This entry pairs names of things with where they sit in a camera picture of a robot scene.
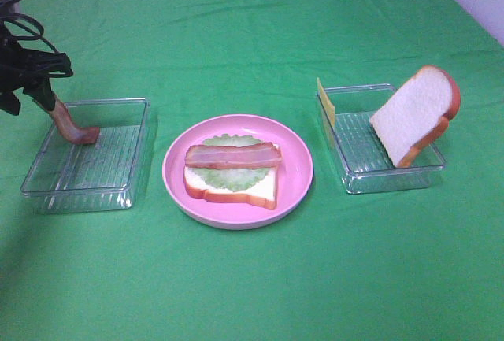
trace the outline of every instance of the green tablecloth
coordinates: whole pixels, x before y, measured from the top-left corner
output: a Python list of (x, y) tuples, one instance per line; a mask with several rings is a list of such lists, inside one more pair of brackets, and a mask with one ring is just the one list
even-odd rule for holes
[[(453, 0), (23, 0), (75, 75), (64, 101), (148, 97), (150, 178), (129, 210), (43, 216), (19, 187), (49, 118), (19, 95), (0, 143), (0, 338), (502, 339), (504, 50)], [(462, 107), (425, 190), (348, 195), (319, 125), (326, 86), (446, 69)], [(161, 179), (184, 130), (225, 113), (297, 132), (302, 204), (232, 232), (182, 213)]]

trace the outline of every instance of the sandwich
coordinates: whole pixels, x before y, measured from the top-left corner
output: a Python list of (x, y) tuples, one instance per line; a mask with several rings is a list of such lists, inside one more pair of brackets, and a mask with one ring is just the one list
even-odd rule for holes
[(189, 147), (183, 181), (192, 198), (275, 209), (281, 161), (271, 142), (223, 134)]
[(458, 85), (444, 70), (422, 67), (370, 118), (396, 168), (407, 168), (438, 139), (460, 109)]

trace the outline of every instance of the clear plastic tray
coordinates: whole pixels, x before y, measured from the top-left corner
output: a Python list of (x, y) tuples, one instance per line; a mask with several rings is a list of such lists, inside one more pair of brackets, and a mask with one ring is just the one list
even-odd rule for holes
[(121, 98), (66, 102), (80, 126), (100, 127), (98, 141), (77, 146), (54, 125), (21, 186), (40, 213), (128, 209), (139, 192), (149, 102)]
[(320, 95), (322, 124), (335, 167), (350, 194), (420, 189), (431, 186), (433, 173), (443, 169), (445, 159), (434, 143), (425, 147), (409, 168), (395, 168), (369, 118), (395, 92), (389, 83), (324, 89), (336, 108), (331, 126)]

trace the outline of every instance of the pink plate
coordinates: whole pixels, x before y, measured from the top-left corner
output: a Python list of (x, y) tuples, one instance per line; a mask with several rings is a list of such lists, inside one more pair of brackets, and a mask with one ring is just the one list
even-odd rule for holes
[[(193, 199), (187, 194), (183, 185), (187, 149), (193, 144), (222, 134), (252, 135), (280, 146), (283, 160), (279, 169), (275, 209), (243, 203), (212, 203), (204, 199)], [(163, 161), (163, 180), (177, 205), (195, 220), (217, 228), (257, 228), (278, 221), (301, 202), (312, 178), (312, 156), (302, 139), (276, 120), (249, 114), (223, 115), (192, 126), (173, 142)]]

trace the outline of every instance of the bread slice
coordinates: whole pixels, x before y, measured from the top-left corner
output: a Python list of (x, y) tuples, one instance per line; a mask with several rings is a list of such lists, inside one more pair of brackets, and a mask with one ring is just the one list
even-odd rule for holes
[(183, 182), (192, 198), (218, 203), (249, 203), (266, 209), (276, 208), (278, 167), (270, 168), (265, 178), (243, 191), (219, 189), (208, 185), (192, 168), (184, 167)]
[(457, 114), (460, 90), (443, 69), (422, 67), (370, 119), (396, 168), (407, 168)]

